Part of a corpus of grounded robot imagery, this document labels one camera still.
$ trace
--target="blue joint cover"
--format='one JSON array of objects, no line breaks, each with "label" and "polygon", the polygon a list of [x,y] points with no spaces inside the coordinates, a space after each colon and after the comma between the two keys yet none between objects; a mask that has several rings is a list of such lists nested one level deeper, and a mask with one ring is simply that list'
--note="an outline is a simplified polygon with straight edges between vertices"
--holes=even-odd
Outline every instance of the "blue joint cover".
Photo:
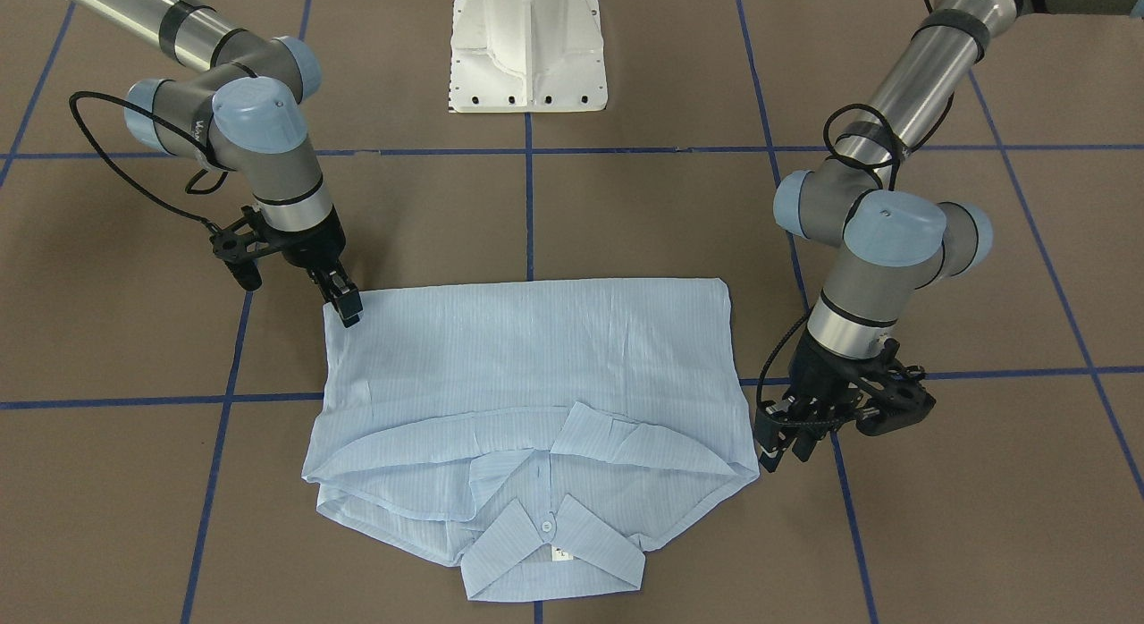
[{"label": "blue joint cover", "polygon": [[972,204],[961,204],[961,202],[955,202],[955,204],[969,213],[969,216],[974,219],[974,224],[977,227],[977,253],[974,255],[974,261],[969,262],[964,271],[961,271],[961,274],[964,274],[969,269],[980,264],[982,260],[990,254],[990,250],[993,248],[993,222],[990,221],[990,216],[985,214],[985,211]]},{"label": "blue joint cover", "polygon": [[912,267],[937,253],[945,213],[908,192],[875,190],[867,195],[842,234],[847,248],[880,267]]},{"label": "blue joint cover", "polygon": [[774,221],[787,231],[807,239],[802,231],[802,220],[799,219],[799,205],[802,202],[802,182],[810,171],[795,171],[779,183],[774,191]]},{"label": "blue joint cover", "polygon": [[[143,79],[135,84],[132,89],[127,90],[127,103],[143,108],[148,112],[154,112],[154,94],[159,92],[162,81],[164,79]],[[124,123],[127,124],[132,136],[140,143],[159,152],[167,152],[167,148],[162,148],[162,143],[159,142],[159,132],[154,127],[154,121],[134,110],[124,108]]]},{"label": "blue joint cover", "polygon": [[318,65],[318,57],[315,56],[310,46],[294,37],[277,37],[276,41],[281,42],[289,49],[297,65],[299,74],[302,74],[302,101],[310,98],[310,95],[321,87],[321,66]]},{"label": "blue joint cover", "polygon": [[278,79],[233,79],[215,93],[210,110],[219,131],[253,152],[279,155],[305,141],[302,111],[289,87]]}]

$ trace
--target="shirt label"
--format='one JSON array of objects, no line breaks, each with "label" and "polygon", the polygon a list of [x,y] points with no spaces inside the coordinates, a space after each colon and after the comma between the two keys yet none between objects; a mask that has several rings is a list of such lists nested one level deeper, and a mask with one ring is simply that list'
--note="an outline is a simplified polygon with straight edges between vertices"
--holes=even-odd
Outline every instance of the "shirt label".
[{"label": "shirt label", "polygon": [[570,559],[575,559],[575,558],[564,552],[563,550],[553,546],[553,561],[567,561]]}]

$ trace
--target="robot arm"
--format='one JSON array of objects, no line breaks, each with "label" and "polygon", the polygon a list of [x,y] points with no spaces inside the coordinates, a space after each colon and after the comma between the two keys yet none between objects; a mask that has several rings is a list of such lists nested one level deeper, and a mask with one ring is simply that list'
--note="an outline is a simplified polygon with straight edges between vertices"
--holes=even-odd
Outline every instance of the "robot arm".
[{"label": "robot arm", "polygon": [[[791,386],[779,402],[758,396],[764,468],[774,472],[789,448],[805,461],[851,420],[874,436],[925,418],[935,400],[921,385],[924,370],[898,362],[891,331],[915,290],[978,264],[993,230],[976,206],[895,190],[898,168],[1019,14],[1134,10],[1144,11],[1144,0],[938,0],[869,102],[831,117],[831,157],[816,172],[787,176],[774,196],[780,227],[839,253],[791,361]],[[829,124],[849,110],[860,114],[831,140]]]},{"label": "robot arm", "polygon": [[249,181],[254,206],[243,207],[243,218],[228,228],[213,229],[210,238],[238,283],[259,289],[255,260],[281,252],[310,274],[345,326],[355,324],[362,302],[340,261],[345,235],[297,106],[321,84],[305,42],[264,40],[198,0],[71,1],[199,71],[186,81],[143,79],[132,86],[127,101],[151,116],[125,110],[125,119],[154,150],[197,159],[206,171],[241,172]]}]

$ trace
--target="brown tile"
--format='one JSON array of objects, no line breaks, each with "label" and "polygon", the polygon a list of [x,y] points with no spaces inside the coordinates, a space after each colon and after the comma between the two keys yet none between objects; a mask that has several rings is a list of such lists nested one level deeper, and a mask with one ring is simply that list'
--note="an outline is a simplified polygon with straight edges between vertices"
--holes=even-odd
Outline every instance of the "brown tile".
[{"label": "brown tile", "polygon": [[1138,619],[1144,504],[1091,380],[931,387],[925,422],[843,435],[881,618]]},{"label": "brown tile", "polygon": [[1144,151],[1010,152],[1057,277],[1098,365],[1144,364]]},{"label": "brown tile", "polygon": [[[782,153],[782,174],[817,168],[823,157]],[[895,331],[903,362],[934,372],[1083,366],[1001,155],[919,152],[899,182],[931,202],[976,204],[994,228],[993,251],[984,262],[914,294]],[[807,290],[817,299],[835,250],[801,238],[797,248]]]},{"label": "brown tile", "polygon": [[1144,416],[1139,411],[1141,398],[1144,397],[1144,374],[1104,374],[1101,382],[1125,441],[1139,466],[1144,464]]},{"label": "brown tile", "polygon": [[0,24],[5,41],[0,46],[0,68],[5,69],[0,81],[0,152],[8,152],[67,6],[62,0],[0,0],[0,5],[21,6],[5,9]]},{"label": "brown tile", "polygon": [[[826,118],[874,94],[925,17],[921,0],[742,1],[776,144],[821,144]],[[968,81],[930,143],[994,143]]]},{"label": "brown tile", "polygon": [[723,278],[740,377],[803,313],[765,156],[540,156],[534,184],[537,279]]},{"label": "brown tile", "polygon": [[1138,21],[1022,17],[976,73],[1007,144],[1144,143]]},{"label": "brown tile", "polygon": [[[362,155],[323,166],[345,227],[344,263],[363,291],[525,279],[523,157]],[[320,390],[318,290],[280,259],[262,270],[238,389]]]},{"label": "brown tile", "polygon": [[519,622],[532,605],[469,602],[461,574],[320,516],[300,479],[319,403],[231,413],[193,619]]},{"label": "brown tile", "polygon": [[[64,0],[57,0],[65,5]],[[225,18],[262,37],[296,37],[305,0],[201,0]],[[76,6],[56,63],[29,124],[22,152],[90,152],[76,127],[67,98],[77,90],[125,97],[140,79],[186,79],[193,72],[167,58],[146,41],[94,11]],[[127,132],[122,108],[82,103],[81,113],[109,151],[150,152]]]},{"label": "brown tile", "polygon": [[0,621],[177,621],[219,411],[0,411]]},{"label": "brown tile", "polygon": [[792,623],[866,621],[829,443],[805,464],[789,457],[650,553],[638,593],[545,602],[553,624],[755,622],[766,613]]},{"label": "brown tile", "polygon": [[599,0],[603,112],[535,116],[538,148],[761,144],[734,0]]},{"label": "brown tile", "polygon": [[[237,216],[228,196],[172,195],[193,166],[122,165],[173,202]],[[0,192],[0,398],[225,389],[243,291],[202,227],[148,203],[101,161],[16,160]]]},{"label": "brown tile", "polygon": [[521,148],[518,114],[448,112],[453,0],[313,0],[319,148]]}]

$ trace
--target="white plastic base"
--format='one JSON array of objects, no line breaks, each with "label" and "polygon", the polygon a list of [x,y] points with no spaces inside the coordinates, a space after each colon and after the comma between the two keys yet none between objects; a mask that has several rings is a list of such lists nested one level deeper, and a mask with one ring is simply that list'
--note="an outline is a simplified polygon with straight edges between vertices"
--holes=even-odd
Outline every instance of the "white plastic base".
[{"label": "white plastic base", "polygon": [[453,112],[589,112],[607,105],[597,0],[455,0]]}]

